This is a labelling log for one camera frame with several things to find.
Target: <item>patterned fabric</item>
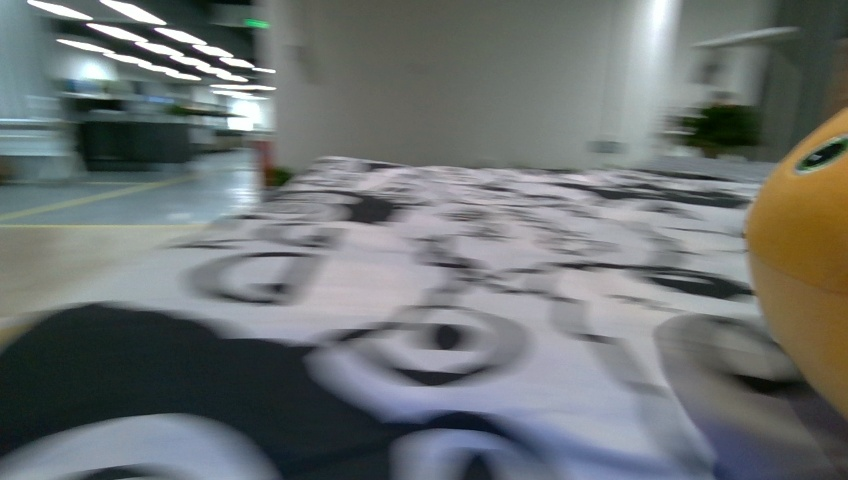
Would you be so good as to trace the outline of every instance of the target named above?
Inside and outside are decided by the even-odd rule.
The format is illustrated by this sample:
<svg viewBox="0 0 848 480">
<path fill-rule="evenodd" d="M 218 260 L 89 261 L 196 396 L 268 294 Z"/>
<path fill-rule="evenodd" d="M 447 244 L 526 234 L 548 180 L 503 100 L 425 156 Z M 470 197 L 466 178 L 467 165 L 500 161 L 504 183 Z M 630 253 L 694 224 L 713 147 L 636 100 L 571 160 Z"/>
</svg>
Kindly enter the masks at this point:
<svg viewBox="0 0 848 480">
<path fill-rule="evenodd" d="M 0 478 L 848 478 L 748 285 L 758 188 L 319 161 L 7 331 Z"/>
</svg>

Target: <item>white wall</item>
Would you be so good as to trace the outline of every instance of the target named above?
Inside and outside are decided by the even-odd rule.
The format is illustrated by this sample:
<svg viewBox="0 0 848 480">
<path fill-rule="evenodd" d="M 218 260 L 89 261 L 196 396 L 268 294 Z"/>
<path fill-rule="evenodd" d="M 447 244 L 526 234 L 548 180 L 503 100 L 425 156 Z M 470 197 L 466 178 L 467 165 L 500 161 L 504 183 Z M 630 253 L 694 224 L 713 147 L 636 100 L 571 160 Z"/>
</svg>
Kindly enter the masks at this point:
<svg viewBox="0 0 848 480">
<path fill-rule="evenodd" d="M 652 154 L 680 0 L 265 2 L 278 162 L 587 167 Z M 590 154 L 598 139 L 627 153 Z"/>
<path fill-rule="evenodd" d="M 118 80 L 115 61 L 99 53 L 56 44 L 55 59 L 51 65 L 54 78 L 72 80 Z"/>
<path fill-rule="evenodd" d="M 683 0 L 675 42 L 669 107 L 688 107 L 708 101 L 716 89 L 693 82 L 709 51 L 694 43 L 774 26 L 776 0 Z M 734 94 L 743 104 L 760 100 L 768 50 L 762 46 L 724 49 L 726 57 L 718 90 Z"/>
<path fill-rule="evenodd" d="M 46 23 L 20 0 L 0 0 L 0 118 L 29 118 L 28 96 L 55 95 Z"/>
</svg>

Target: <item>tiled floor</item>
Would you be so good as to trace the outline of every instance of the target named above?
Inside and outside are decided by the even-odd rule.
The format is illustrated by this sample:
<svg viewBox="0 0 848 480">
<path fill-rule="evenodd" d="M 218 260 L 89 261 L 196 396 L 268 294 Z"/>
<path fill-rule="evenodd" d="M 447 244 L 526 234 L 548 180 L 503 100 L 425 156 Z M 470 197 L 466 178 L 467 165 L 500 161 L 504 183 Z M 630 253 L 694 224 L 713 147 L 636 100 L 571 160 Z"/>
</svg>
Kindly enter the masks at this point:
<svg viewBox="0 0 848 480">
<path fill-rule="evenodd" d="M 87 279 L 249 208 L 259 195 L 254 165 L 244 150 L 185 170 L 0 185 L 0 318 L 50 308 Z"/>
</svg>

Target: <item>potted plant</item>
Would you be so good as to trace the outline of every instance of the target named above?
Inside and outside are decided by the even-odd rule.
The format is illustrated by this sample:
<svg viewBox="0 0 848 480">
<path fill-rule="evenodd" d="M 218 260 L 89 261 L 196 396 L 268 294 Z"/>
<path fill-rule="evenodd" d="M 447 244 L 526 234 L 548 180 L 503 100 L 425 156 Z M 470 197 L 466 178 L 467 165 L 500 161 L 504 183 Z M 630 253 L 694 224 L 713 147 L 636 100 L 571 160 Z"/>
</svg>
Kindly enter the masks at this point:
<svg viewBox="0 0 848 480">
<path fill-rule="evenodd" d="M 704 107 L 698 115 L 683 119 L 690 132 L 686 145 L 700 148 L 707 158 L 738 147 L 759 144 L 760 127 L 757 114 L 745 105 L 715 104 Z"/>
</svg>

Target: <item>ceiling light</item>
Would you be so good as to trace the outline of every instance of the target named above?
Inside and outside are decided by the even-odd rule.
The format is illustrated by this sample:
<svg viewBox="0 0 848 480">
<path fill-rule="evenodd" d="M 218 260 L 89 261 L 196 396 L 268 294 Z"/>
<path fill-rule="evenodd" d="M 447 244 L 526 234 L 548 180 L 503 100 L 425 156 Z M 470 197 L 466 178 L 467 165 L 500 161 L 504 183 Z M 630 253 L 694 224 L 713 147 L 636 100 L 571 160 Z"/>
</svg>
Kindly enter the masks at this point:
<svg viewBox="0 0 848 480">
<path fill-rule="evenodd" d="M 171 37 L 178 42 L 191 43 L 194 45 L 206 45 L 206 42 L 203 40 L 195 37 L 194 35 L 183 32 L 182 30 L 174 30 L 173 28 L 154 28 L 153 30 L 156 30 L 166 37 Z"/>
<path fill-rule="evenodd" d="M 118 12 L 132 18 L 141 23 L 152 23 L 154 25 L 167 25 L 164 20 L 147 12 L 131 3 L 116 2 L 115 0 L 100 0 L 100 3 L 107 7 L 117 10 Z"/>
<path fill-rule="evenodd" d="M 146 60 L 142 60 L 140 58 L 131 57 L 129 55 L 118 55 L 117 53 L 106 53 L 103 54 L 104 57 L 111 58 L 112 60 L 117 60 L 119 62 L 124 63 L 132 63 L 134 65 L 148 65 L 150 62 Z"/>
<path fill-rule="evenodd" d="M 129 40 L 130 42 L 146 42 L 147 39 L 144 37 L 139 37 L 134 33 L 130 33 L 123 28 L 118 27 L 110 27 L 108 25 L 100 25 L 99 23 L 86 23 L 90 28 L 93 28 L 99 32 L 103 32 L 106 35 L 111 35 L 115 38 L 119 38 L 121 40 Z"/>
<path fill-rule="evenodd" d="M 238 58 L 221 58 L 221 61 L 226 63 L 227 65 L 232 65 L 234 67 L 242 67 L 242 68 L 253 68 L 253 64 L 246 61 L 240 60 Z"/>
<path fill-rule="evenodd" d="M 64 38 L 60 38 L 56 40 L 59 43 L 64 43 L 65 45 L 69 45 L 74 48 L 79 48 L 80 50 L 87 50 L 89 52 L 97 52 L 97 53 L 112 53 L 112 50 L 108 50 L 103 47 L 98 47 L 97 45 L 86 43 L 86 42 L 77 42 L 74 40 L 65 40 Z"/>
<path fill-rule="evenodd" d="M 141 65 L 139 65 L 139 67 L 141 67 L 141 68 L 143 68 L 143 69 L 145 69 L 145 70 L 150 70 L 151 72 L 161 72 L 161 73 L 180 73 L 180 72 L 178 72 L 178 71 L 174 70 L 173 68 L 160 67 L 159 65 L 153 65 L 153 64 L 151 64 L 151 63 L 141 64 Z"/>
<path fill-rule="evenodd" d="M 230 53 L 230 52 L 228 52 L 224 49 L 218 48 L 218 47 L 212 47 L 212 46 L 209 46 L 209 45 L 192 45 L 192 46 L 194 48 L 200 50 L 201 52 L 207 54 L 207 55 L 212 55 L 213 57 L 228 57 L 229 58 L 229 57 L 233 56 L 232 53 Z"/>
<path fill-rule="evenodd" d="M 221 80 L 227 80 L 227 81 L 230 81 L 230 82 L 249 82 L 250 81 L 250 80 L 248 80 L 244 77 L 240 77 L 238 75 L 220 75 L 219 74 L 219 75 L 216 75 L 216 77 L 220 78 Z"/>
<path fill-rule="evenodd" d="M 212 93 L 215 95 L 225 95 L 227 97 L 249 98 L 253 96 L 247 92 L 239 92 L 236 90 L 212 90 Z"/>
<path fill-rule="evenodd" d="M 232 75 L 230 72 L 224 70 L 223 68 L 210 67 L 210 66 L 207 66 L 207 65 L 195 65 L 194 68 L 200 70 L 203 73 L 208 73 L 210 75 L 225 75 L 225 76 Z"/>
<path fill-rule="evenodd" d="M 158 53 L 160 55 L 170 55 L 172 57 L 181 57 L 183 55 L 183 52 L 179 50 L 174 50 L 173 48 L 167 45 L 147 42 L 136 42 L 135 44 L 145 50 L 150 50 L 151 52 Z"/>
<path fill-rule="evenodd" d="M 176 72 L 176 73 L 174 73 L 174 72 L 165 72 L 165 74 L 166 74 L 166 75 L 168 75 L 169 77 L 179 78 L 180 80 L 193 80 L 193 81 L 195 81 L 195 82 L 200 81 L 200 77 L 198 77 L 198 76 L 196 76 L 196 75 L 189 75 L 189 74 L 187 74 L 187 73 L 180 73 L 180 72 Z"/>
<path fill-rule="evenodd" d="M 182 63 L 183 65 L 191 65 L 192 67 L 208 67 L 209 66 L 209 64 L 204 62 L 203 60 L 198 60 L 196 58 L 191 58 L 191 57 L 173 56 L 173 57 L 171 57 L 171 60 L 173 60 L 175 62 Z"/>
<path fill-rule="evenodd" d="M 56 5 L 55 3 L 39 2 L 38 0 L 27 0 L 27 3 L 33 7 L 46 10 L 61 17 L 75 18 L 77 20 L 94 20 L 84 13 L 80 13 L 68 7 L 63 7 L 62 5 Z"/>
<path fill-rule="evenodd" d="M 211 88 L 219 88 L 221 90 L 276 90 L 276 87 L 268 87 L 265 85 L 209 85 Z"/>
</svg>

